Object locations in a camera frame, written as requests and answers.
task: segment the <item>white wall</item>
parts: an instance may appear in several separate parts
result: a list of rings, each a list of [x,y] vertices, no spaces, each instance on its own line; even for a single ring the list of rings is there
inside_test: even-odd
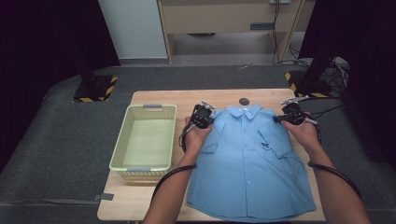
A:
[[[157,0],[99,0],[119,59],[167,58]]]

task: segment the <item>shirt collar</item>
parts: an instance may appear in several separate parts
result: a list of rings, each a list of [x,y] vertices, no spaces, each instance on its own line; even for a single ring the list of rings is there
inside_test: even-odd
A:
[[[254,119],[259,111],[262,109],[260,105],[252,106],[228,106],[227,111],[234,117],[245,115],[248,119]]]

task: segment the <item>wooden desk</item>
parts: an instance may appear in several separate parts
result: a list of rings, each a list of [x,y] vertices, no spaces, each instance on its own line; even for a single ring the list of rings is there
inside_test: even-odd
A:
[[[291,0],[280,5],[276,19],[280,61],[286,59],[293,33],[306,30],[315,2]],[[272,30],[276,12],[269,0],[158,0],[158,6],[169,62],[177,34],[254,32],[251,24]]]
[[[175,132],[174,143],[174,158],[173,165],[175,165],[183,152],[178,145],[178,137],[184,127],[184,118],[191,115],[193,107],[200,104],[202,100],[214,105],[216,108],[225,108],[228,105],[240,105],[239,99],[246,97],[250,101],[250,105],[262,105],[264,108],[273,108],[277,114],[282,114],[283,107],[280,102],[294,97],[294,94],[289,89],[256,89],[256,90],[210,90],[210,91],[137,91],[131,104],[173,104],[177,105],[177,124]],[[303,147],[301,147],[295,139],[291,136],[291,142],[294,148],[305,163],[305,168],[308,172],[309,183],[314,196],[317,210],[314,212],[301,215],[294,220],[324,220],[323,211],[321,208],[317,181],[315,179],[312,168],[309,168],[306,163],[308,156]],[[109,172],[108,180],[104,193],[114,194],[112,201],[102,200],[98,209],[98,217],[101,220],[129,220],[139,221],[149,209],[149,202],[151,199],[154,186],[143,186],[123,181],[122,177],[114,171]],[[179,221],[216,221],[218,219],[207,216],[187,205],[184,202],[178,217]]]

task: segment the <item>person's right arm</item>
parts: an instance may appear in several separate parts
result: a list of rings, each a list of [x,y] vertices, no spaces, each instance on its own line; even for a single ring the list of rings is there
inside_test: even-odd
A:
[[[317,130],[313,124],[305,121],[300,125],[292,125],[282,121],[282,125],[304,147],[313,163],[335,169],[318,141]],[[345,180],[319,169],[314,169],[314,173],[318,182],[323,213],[328,223],[371,223],[360,197]]]

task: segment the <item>gray carpet floor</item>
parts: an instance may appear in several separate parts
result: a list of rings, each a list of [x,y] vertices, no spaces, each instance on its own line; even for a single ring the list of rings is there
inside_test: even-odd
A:
[[[44,97],[34,121],[0,175],[0,223],[106,223],[97,218],[97,205],[27,201],[92,201],[94,195],[103,192],[125,109],[135,91],[288,88],[284,74],[299,69],[296,66],[238,68],[101,69],[96,71],[97,75],[118,78],[106,102],[73,103],[80,82],[78,76],[55,85]],[[301,102],[303,110],[310,112],[341,104],[337,99]],[[396,171],[366,155],[344,109],[326,113],[318,122],[323,146],[338,169],[361,190],[373,223],[395,223]]]

